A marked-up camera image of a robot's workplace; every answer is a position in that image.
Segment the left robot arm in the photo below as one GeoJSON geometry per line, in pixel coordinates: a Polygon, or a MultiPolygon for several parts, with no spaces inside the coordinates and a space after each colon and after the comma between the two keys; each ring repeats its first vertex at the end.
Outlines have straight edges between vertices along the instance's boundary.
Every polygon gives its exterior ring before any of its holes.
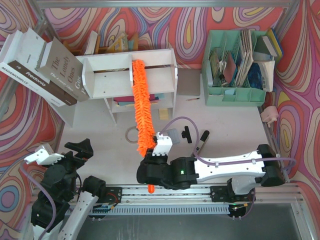
{"type": "Polygon", "coordinates": [[[44,144],[25,159],[46,167],[31,208],[31,224],[39,240],[75,240],[94,205],[107,193],[105,181],[94,176],[76,190],[77,170],[94,155],[91,141],[86,138],[64,146],[69,152],[59,154],[44,144]]]}

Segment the orange microfiber duster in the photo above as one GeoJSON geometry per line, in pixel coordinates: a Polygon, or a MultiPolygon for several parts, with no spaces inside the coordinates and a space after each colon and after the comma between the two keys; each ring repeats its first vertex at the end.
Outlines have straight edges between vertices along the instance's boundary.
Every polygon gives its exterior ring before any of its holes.
{"type": "Polygon", "coordinates": [[[150,94],[145,63],[138,59],[132,62],[133,97],[135,121],[138,129],[137,151],[145,157],[148,149],[153,149],[155,130],[152,121],[150,94]]]}

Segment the masking tape roll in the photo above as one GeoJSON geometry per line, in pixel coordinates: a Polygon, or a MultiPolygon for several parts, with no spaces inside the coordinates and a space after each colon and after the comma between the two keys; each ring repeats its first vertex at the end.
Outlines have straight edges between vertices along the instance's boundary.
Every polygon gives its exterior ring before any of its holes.
{"type": "Polygon", "coordinates": [[[129,127],[124,136],[128,143],[136,144],[138,142],[138,128],[135,126],[129,127]]]}

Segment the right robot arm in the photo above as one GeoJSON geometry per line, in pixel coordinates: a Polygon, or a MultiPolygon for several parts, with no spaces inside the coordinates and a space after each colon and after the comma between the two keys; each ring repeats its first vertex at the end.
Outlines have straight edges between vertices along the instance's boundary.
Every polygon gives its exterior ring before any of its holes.
{"type": "Polygon", "coordinates": [[[169,190],[186,190],[192,185],[217,178],[227,178],[229,191],[246,195],[257,186],[277,187],[286,181],[276,153],[267,144],[242,155],[205,158],[178,157],[168,162],[166,155],[147,153],[137,169],[140,184],[164,187],[169,190]]]}

